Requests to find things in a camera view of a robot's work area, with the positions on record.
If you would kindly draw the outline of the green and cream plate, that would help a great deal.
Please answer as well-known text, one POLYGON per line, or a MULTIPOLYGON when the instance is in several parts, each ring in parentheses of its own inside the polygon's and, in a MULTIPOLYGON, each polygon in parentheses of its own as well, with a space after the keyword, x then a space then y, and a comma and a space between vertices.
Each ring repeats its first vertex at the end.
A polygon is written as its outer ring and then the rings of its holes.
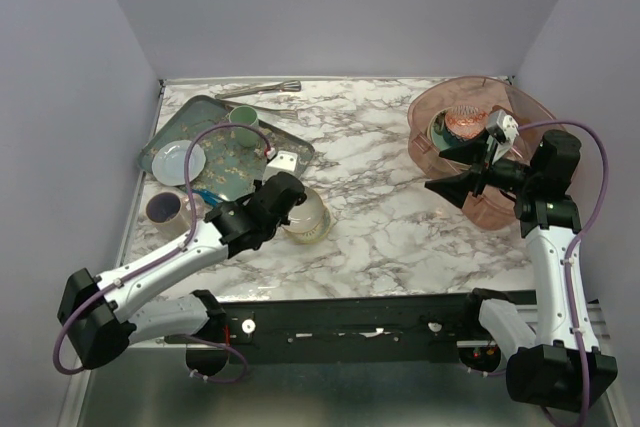
POLYGON ((431 141, 435 147, 442 151, 449 148, 458 147, 465 142, 465 139, 455 134, 446 124, 447 111, 438 113, 429 127, 431 141))

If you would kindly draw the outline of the patterned ceramic bowl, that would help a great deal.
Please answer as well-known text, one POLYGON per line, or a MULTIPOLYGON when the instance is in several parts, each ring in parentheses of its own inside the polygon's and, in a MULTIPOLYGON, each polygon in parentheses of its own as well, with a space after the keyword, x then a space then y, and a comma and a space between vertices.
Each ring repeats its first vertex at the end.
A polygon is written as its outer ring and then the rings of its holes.
POLYGON ((289 224, 285 227, 288 232, 296 235, 311 232, 321 223, 324 216, 324 203, 318 193, 306 187, 305 195, 305 201, 290 211, 289 224))

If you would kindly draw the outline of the red patterned bowl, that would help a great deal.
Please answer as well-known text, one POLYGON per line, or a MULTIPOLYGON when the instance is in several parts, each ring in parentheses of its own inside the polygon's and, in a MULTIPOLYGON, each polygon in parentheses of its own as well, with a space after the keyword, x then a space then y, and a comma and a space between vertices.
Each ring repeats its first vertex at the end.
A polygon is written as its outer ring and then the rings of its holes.
POLYGON ((485 128, 488 113, 471 105, 457 105, 448 109, 444 116, 447 132, 459 140, 469 140, 485 128))

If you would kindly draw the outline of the yellow blue patterned bowl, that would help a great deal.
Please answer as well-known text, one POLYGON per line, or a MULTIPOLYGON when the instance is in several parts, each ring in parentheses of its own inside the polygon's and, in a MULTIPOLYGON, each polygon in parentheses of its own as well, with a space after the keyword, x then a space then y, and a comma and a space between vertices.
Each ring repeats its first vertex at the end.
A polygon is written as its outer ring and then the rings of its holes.
POLYGON ((285 230, 286 235, 299 244, 314 244, 323 240, 329 233, 332 226, 332 216, 330 211, 325 208, 320 222, 311 230, 306 232, 293 232, 285 230))

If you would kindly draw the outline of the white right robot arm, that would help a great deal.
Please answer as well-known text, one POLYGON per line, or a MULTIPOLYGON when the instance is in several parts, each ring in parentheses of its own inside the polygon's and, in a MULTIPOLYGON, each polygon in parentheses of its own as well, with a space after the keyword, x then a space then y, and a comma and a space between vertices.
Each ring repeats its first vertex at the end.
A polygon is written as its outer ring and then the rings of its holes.
POLYGON ((587 311, 581 272, 581 224, 567 190, 580 161, 572 134, 546 131, 528 163, 500 157, 510 147, 504 134, 483 131, 440 152, 465 165, 464 172, 426 182, 428 190, 456 207, 487 186, 514 197, 514 213, 534 268, 537 324, 499 292, 475 289, 460 314, 469 337, 488 333, 506 365, 506 385, 516 402, 584 414, 617 377, 617 362, 602 353, 587 311))

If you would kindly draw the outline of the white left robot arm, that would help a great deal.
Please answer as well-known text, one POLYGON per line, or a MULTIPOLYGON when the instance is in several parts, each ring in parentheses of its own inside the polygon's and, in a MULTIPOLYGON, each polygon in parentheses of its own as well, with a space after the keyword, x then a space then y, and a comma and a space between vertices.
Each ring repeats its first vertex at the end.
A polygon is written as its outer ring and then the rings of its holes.
POLYGON ((65 375, 93 370, 132 344, 162 336, 214 340, 222 319, 209 292, 156 306, 151 301, 206 267, 258 250, 305 199, 303 183, 279 172, 254 192, 218 203, 204 218, 194 218, 186 233, 133 263, 97 276, 86 269, 70 275, 57 313, 62 330, 54 344, 55 368, 65 375))

